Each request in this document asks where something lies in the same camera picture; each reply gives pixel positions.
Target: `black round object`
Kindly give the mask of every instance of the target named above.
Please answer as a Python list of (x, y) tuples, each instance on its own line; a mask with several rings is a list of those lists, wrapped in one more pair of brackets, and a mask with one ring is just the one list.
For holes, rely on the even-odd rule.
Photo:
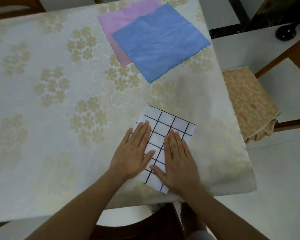
[(282, 41), (292, 40), (297, 34), (296, 27), (293, 25), (281, 26), (275, 33), (277, 39)]

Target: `microfiber cloth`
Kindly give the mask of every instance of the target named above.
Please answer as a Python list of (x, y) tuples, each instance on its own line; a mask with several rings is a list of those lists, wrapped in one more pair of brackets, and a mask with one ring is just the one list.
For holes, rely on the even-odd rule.
[(112, 36), (149, 83), (210, 45), (169, 4), (138, 17)]
[(130, 64), (131, 60), (113, 39), (112, 34), (132, 23), (138, 17), (154, 12), (158, 7), (161, 7), (160, 0), (143, 0), (98, 16), (103, 32), (122, 66)]

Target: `person's right hand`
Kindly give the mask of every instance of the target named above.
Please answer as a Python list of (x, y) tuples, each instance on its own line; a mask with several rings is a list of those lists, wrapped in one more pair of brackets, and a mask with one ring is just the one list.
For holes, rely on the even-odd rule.
[(171, 130), (164, 138), (166, 174), (156, 165), (150, 166), (161, 182), (170, 190), (183, 195), (189, 189), (200, 185), (200, 177), (188, 145), (181, 140), (180, 134)]

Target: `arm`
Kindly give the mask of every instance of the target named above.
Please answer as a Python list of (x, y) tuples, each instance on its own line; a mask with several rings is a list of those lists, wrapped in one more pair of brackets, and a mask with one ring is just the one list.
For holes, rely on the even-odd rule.
[(151, 132), (149, 122), (130, 128), (112, 158), (108, 171), (79, 194), (26, 240), (86, 240), (90, 237), (101, 213), (111, 198), (128, 180), (143, 171), (155, 151), (144, 157)]
[(197, 165), (178, 132), (171, 131), (165, 137), (164, 153), (166, 174), (156, 166), (151, 166), (151, 169), (164, 185), (190, 205), (218, 240), (268, 240), (205, 190), (200, 184)]

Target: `white tablecloth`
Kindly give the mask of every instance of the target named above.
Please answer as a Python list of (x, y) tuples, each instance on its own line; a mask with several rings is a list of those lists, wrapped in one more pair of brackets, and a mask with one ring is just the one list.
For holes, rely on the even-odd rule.
[[(54, 214), (96, 181), (147, 103), (198, 125), (190, 149), (214, 195), (256, 190), (212, 45), (152, 84), (118, 63), (97, 16), (136, 1), (0, 20), (0, 221)], [(161, 1), (211, 41), (198, 0)], [(179, 200), (135, 178), (107, 208)]]

